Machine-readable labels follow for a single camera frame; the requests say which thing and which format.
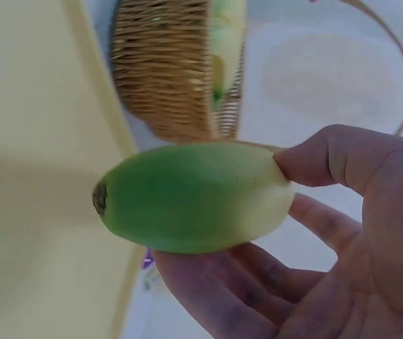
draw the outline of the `hand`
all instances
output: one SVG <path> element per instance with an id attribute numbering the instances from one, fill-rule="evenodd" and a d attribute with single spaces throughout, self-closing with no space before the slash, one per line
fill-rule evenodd
<path id="1" fill-rule="evenodd" d="M 155 252 L 170 291 L 216 339 L 403 338 L 403 138 L 330 126 L 276 161 L 295 182 L 340 183 L 364 197 L 363 226 L 307 196 L 291 207 L 336 251 L 334 267 L 287 268 L 253 244 Z"/>

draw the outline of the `woven basket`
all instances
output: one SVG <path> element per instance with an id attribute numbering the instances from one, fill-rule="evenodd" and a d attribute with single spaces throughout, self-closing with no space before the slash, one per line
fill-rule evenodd
<path id="1" fill-rule="evenodd" d="M 371 8 L 359 0 L 340 1 L 376 21 L 403 56 L 401 42 Z M 213 112 L 210 16 L 210 0 L 119 0 L 112 77 L 129 111 L 164 140 L 236 138 L 245 62 L 242 57 L 233 88 Z M 401 132 L 403 122 L 395 134 Z"/>

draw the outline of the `peeled banana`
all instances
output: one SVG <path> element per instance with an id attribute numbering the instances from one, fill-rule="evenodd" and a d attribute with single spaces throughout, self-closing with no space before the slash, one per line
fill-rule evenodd
<path id="1" fill-rule="evenodd" d="M 161 251 L 201 254 L 271 232 L 293 197 L 272 152 L 198 143 L 125 160 L 100 180 L 93 204 L 120 237 Z"/>

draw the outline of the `green fruit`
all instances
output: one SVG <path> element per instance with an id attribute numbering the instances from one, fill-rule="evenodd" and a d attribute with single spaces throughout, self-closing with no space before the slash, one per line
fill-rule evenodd
<path id="1" fill-rule="evenodd" d="M 259 238 L 285 219 L 294 190 L 263 148 L 199 143 L 138 154 L 108 172 L 93 204 L 114 234 L 184 254 Z"/>
<path id="2" fill-rule="evenodd" d="M 218 109 L 235 81 L 246 26 L 245 0 L 215 0 L 212 24 L 214 107 Z"/>

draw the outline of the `yellow wall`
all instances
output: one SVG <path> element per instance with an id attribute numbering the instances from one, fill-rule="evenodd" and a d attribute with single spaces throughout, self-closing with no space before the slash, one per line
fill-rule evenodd
<path id="1" fill-rule="evenodd" d="M 93 36 L 77 0 L 0 1 L 0 339 L 120 331 L 137 252 L 90 193 L 136 146 Z"/>

